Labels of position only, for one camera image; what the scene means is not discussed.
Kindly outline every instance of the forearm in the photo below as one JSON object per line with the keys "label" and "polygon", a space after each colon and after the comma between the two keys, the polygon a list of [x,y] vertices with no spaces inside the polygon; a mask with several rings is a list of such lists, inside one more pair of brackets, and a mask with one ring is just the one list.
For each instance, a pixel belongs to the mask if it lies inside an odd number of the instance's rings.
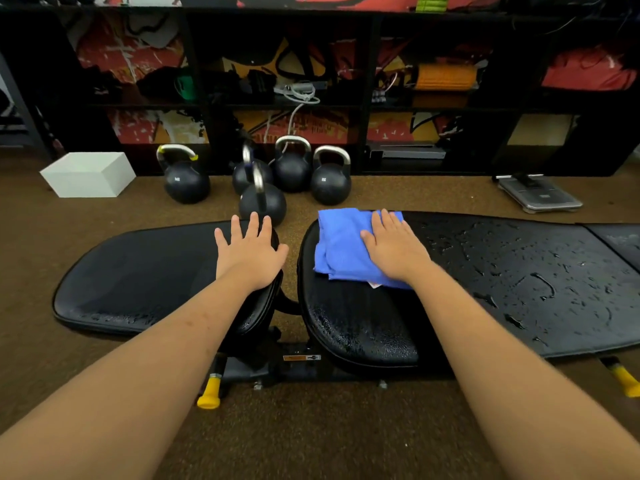
{"label": "forearm", "polygon": [[517,479],[626,479],[640,445],[431,263],[410,283],[485,436]]}
{"label": "forearm", "polygon": [[3,478],[151,477],[250,290],[229,274],[0,436]]}

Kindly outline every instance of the black vinyl pad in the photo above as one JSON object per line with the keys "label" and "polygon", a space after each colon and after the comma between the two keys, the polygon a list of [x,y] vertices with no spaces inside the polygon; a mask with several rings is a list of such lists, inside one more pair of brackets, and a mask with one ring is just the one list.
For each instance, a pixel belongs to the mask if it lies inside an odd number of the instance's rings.
{"label": "black vinyl pad", "polygon": [[[247,226],[241,221],[243,233]],[[146,330],[215,281],[216,227],[229,241],[229,221],[127,232],[104,241],[60,282],[53,298],[55,316],[77,330],[124,335]],[[272,245],[278,246],[275,231]],[[223,349],[249,343],[268,327],[281,281],[280,273],[247,298]]]}
{"label": "black vinyl pad", "polygon": [[[587,228],[516,219],[404,212],[432,259],[507,330],[544,357],[640,342],[640,274]],[[442,350],[412,291],[317,274],[315,222],[298,261],[309,333],[363,367],[416,367]]]}
{"label": "black vinyl pad", "polygon": [[587,224],[586,227],[640,273],[640,224]]}

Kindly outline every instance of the hand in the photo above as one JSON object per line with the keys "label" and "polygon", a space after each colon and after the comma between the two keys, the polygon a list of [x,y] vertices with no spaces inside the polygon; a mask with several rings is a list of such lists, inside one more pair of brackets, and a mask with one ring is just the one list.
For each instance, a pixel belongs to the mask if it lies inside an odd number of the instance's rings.
{"label": "hand", "polygon": [[360,236],[373,263],[393,280],[409,283],[425,265],[431,263],[427,249],[413,233],[406,221],[382,209],[382,220],[377,212],[371,216],[373,234],[361,231]]}
{"label": "hand", "polygon": [[251,213],[249,227],[244,238],[238,216],[231,217],[231,244],[227,243],[222,229],[214,234],[218,245],[218,266],[216,279],[235,276],[247,285],[248,291],[256,291],[268,286],[284,266],[289,247],[286,244],[271,247],[271,218],[262,220],[262,230],[258,235],[258,214]]}

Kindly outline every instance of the orange foam roller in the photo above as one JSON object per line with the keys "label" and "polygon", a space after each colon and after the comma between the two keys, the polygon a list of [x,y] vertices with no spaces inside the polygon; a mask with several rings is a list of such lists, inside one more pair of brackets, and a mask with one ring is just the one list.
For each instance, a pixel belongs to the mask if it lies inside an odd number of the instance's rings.
{"label": "orange foam roller", "polygon": [[417,91],[468,91],[476,83],[477,69],[472,65],[420,64]]}

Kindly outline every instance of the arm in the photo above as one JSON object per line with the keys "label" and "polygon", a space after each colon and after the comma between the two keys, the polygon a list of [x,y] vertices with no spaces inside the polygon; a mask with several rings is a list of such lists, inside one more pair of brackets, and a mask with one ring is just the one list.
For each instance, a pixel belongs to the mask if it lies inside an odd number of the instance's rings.
{"label": "arm", "polygon": [[216,229],[216,281],[82,371],[0,436],[2,478],[151,478],[245,298],[273,281],[288,247],[251,215],[231,245]]}
{"label": "arm", "polygon": [[635,479],[640,445],[598,403],[506,331],[433,263],[411,227],[374,212],[373,262],[420,297],[460,387],[515,479]]}

